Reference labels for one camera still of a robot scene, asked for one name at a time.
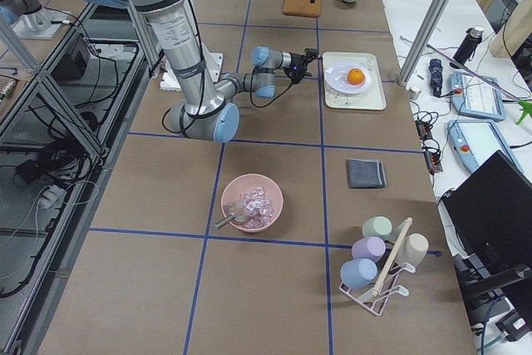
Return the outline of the cream bear tray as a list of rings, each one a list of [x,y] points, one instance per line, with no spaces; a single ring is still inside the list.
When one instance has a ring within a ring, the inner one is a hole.
[[[372,84],[367,91],[356,95],[346,95],[333,90],[324,79],[324,70],[329,65],[350,61],[361,64],[371,74]],[[324,52],[323,53],[323,80],[325,103],[329,108],[362,111],[383,111],[386,106],[386,98],[382,86],[382,80],[377,64],[377,58],[371,53],[355,52]]]

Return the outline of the metal stand with green clip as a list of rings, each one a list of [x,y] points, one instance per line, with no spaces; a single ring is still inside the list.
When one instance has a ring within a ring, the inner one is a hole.
[[[446,55],[443,51],[437,49],[436,47],[433,47],[431,44],[426,44],[426,47],[428,47],[433,52],[437,53],[438,55],[444,57],[447,61],[456,64],[460,69],[465,71],[466,73],[470,74],[471,76],[483,81],[486,85],[491,86],[494,90],[497,90],[505,97],[511,99],[512,101],[516,102],[521,107],[521,116],[515,123],[516,125],[519,125],[527,116],[531,116],[532,112],[532,104],[530,102],[527,102],[525,99],[520,99],[519,97],[515,96],[511,92],[507,91],[506,89],[502,88],[499,84],[494,83],[492,81],[488,81],[483,76],[479,75],[478,73],[472,71],[470,68],[466,67],[462,63],[459,63],[452,57]]]

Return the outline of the beige cup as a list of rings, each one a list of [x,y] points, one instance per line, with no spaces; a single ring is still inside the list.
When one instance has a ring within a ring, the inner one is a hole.
[[[403,249],[404,261],[413,267],[417,267],[425,258],[428,248],[429,243],[424,235],[418,233],[410,234],[405,239]]]

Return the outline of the white round plate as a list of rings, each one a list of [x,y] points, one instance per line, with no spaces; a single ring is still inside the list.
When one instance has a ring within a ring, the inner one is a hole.
[[[347,73],[353,68],[359,68],[365,73],[366,80],[363,84],[353,86],[347,82]],[[333,90],[346,95],[356,95],[367,91],[372,84],[371,74],[368,69],[361,64],[350,61],[335,62],[326,67],[324,70],[324,79]]]

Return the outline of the orange mandarin fruit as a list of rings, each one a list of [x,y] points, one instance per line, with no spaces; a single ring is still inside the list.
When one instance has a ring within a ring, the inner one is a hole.
[[[358,85],[363,84],[365,80],[366,80],[366,75],[359,68],[350,69],[347,73],[347,82],[350,85],[358,86]]]

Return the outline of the black monitor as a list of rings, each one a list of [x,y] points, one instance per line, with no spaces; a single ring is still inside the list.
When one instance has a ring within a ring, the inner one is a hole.
[[[531,182],[496,151],[443,204],[468,255],[484,274],[462,285],[465,301],[500,289],[531,323],[531,279],[517,271],[531,266]]]

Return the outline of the black water bottle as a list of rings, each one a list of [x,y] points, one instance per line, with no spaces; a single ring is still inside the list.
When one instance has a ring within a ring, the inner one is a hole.
[[[451,65],[458,68],[458,65],[464,65],[474,55],[476,48],[482,42],[485,28],[482,26],[470,27],[465,32],[465,37],[456,50]]]

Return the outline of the pale green cup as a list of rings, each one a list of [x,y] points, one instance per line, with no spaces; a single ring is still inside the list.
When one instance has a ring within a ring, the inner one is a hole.
[[[362,236],[379,237],[389,240],[392,234],[392,222],[385,216],[374,216],[362,225]]]

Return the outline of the folded navy umbrella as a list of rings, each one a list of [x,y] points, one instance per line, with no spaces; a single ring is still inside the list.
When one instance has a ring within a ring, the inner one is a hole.
[[[434,97],[441,97],[443,86],[443,66],[439,59],[432,58],[429,61],[429,87]]]

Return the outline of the folded grey cloth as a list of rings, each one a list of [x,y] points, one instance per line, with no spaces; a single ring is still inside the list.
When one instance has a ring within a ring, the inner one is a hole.
[[[381,189],[387,187],[384,163],[379,159],[346,160],[349,189]]]

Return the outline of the small metal cup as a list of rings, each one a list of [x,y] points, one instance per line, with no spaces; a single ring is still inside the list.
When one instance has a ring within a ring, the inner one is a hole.
[[[411,86],[408,88],[408,96],[411,101],[415,101],[421,94],[421,89],[417,86]]]

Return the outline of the pink bowl with ice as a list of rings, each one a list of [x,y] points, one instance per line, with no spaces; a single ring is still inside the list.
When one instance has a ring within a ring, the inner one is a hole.
[[[224,217],[224,207],[238,200],[246,203],[251,220],[243,224],[228,224],[245,233],[266,230],[278,219],[283,209],[283,193],[280,187],[265,175],[241,175],[227,184],[220,201]]]

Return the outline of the blue cup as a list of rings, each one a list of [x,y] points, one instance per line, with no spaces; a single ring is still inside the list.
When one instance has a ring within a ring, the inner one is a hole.
[[[343,284],[351,289],[367,286],[377,276],[377,265],[370,259],[352,259],[340,268]]]

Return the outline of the lilac cup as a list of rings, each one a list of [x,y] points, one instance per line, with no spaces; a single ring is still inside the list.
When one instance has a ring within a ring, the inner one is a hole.
[[[380,237],[370,236],[359,239],[352,245],[354,259],[370,259],[377,263],[386,252],[386,245]]]

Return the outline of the aluminium frame post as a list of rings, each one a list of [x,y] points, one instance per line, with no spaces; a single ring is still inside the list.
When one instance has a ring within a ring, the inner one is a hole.
[[[397,75],[397,84],[405,87],[411,78],[414,69],[421,58],[421,54],[425,50],[430,40],[432,33],[436,28],[436,24],[441,18],[449,0],[432,0],[426,15],[417,31],[416,37],[407,53],[400,72]]]

